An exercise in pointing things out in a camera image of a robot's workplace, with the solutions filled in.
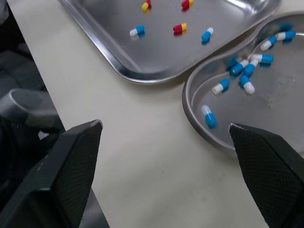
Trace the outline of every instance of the rectangular metal tray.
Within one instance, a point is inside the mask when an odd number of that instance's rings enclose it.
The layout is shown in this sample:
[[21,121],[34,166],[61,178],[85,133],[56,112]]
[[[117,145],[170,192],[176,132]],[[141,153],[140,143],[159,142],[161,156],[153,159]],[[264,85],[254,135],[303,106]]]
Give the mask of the rectangular metal tray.
[[[173,79],[272,15],[281,0],[195,0],[186,12],[181,0],[152,0],[143,13],[143,0],[59,0],[99,51],[123,78],[135,83]],[[187,23],[186,34],[173,27]],[[129,32],[145,26],[138,40]],[[214,34],[207,45],[201,36]]]
[[[262,52],[260,46],[270,36],[286,30],[297,32],[292,41],[278,41]],[[293,12],[261,23],[238,46],[202,63],[185,83],[182,103],[185,114],[197,132],[209,143],[236,156],[228,132],[231,123],[239,123],[282,136],[304,157],[304,11]],[[231,67],[251,54],[273,55],[272,64],[259,64],[250,77],[255,92],[248,95],[239,86],[240,76],[230,76]],[[214,95],[211,88],[223,78],[229,89]],[[217,126],[208,128],[201,107],[208,105]]]

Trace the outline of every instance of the pill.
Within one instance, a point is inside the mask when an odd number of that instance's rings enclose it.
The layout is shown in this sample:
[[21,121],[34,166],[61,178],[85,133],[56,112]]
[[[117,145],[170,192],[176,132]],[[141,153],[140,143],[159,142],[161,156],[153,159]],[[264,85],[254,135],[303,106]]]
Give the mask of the pill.
[[261,50],[262,51],[268,50],[271,46],[273,46],[276,43],[276,40],[277,40],[276,36],[269,38],[268,41],[266,41],[261,45]]
[[144,32],[144,26],[141,25],[141,26],[138,26],[138,27],[132,29],[130,31],[130,36],[133,37],[133,36],[136,36],[136,35],[138,35],[142,32]]
[[243,86],[243,88],[246,90],[248,94],[253,94],[255,92],[255,88],[250,82],[250,79],[246,75],[242,75],[239,78],[239,82]]
[[276,34],[277,40],[285,40],[285,39],[292,39],[296,35],[296,31],[287,31],[287,32],[280,32]]
[[224,92],[228,89],[229,84],[230,80],[228,78],[225,78],[212,88],[212,92],[215,95],[219,94],[220,92]]
[[207,29],[207,31],[202,35],[201,39],[207,42],[213,34],[213,28]]
[[241,61],[240,63],[236,64],[234,67],[232,67],[231,69],[231,73],[232,75],[236,76],[239,73],[241,73],[241,71],[249,64],[248,60],[244,59],[243,61]]
[[244,75],[251,76],[253,74],[253,71],[258,65],[258,61],[256,59],[252,60],[247,67],[244,69]]
[[192,5],[192,4],[193,4],[193,0],[183,0],[183,1],[181,2],[181,7],[182,7],[183,9],[187,9],[187,8],[189,8],[190,5]]
[[146,0],[142,5],[142,10],[146,11],[151,6],[151,0]]
[[177,26],[173,27],[174,32],[182,32],[182,31],[186,31],[186,30],[187,30],[187,24],[186,23],[183,23],[183,24],[180,24],[180,25],[177,25]]
[[209,128],[215,128],[216,120],[214,115],[212,114],[210,108],[207,105],[203,105],[201,108],[201,112],[203,113],[206,123],[208,124]]
[[256,59],[259,63],[272,63],[274,61],[274,57],[271,55],[252,55],[251,60]]

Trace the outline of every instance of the yellow capsule half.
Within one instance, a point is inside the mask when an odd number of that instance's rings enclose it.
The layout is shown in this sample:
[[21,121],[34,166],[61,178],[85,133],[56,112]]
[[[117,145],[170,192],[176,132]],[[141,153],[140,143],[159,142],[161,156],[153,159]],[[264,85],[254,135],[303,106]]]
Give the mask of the yellow capsule half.
[[145,2],[143,5],[142,5],[142,10],[143,11],[146,11],[149,7],[149,4],[147,2]]
[[187,30],[187,24],[186,24],[186,23],[183,23],[183,24],[181,25],[181,30],[182,30],[182,31]]

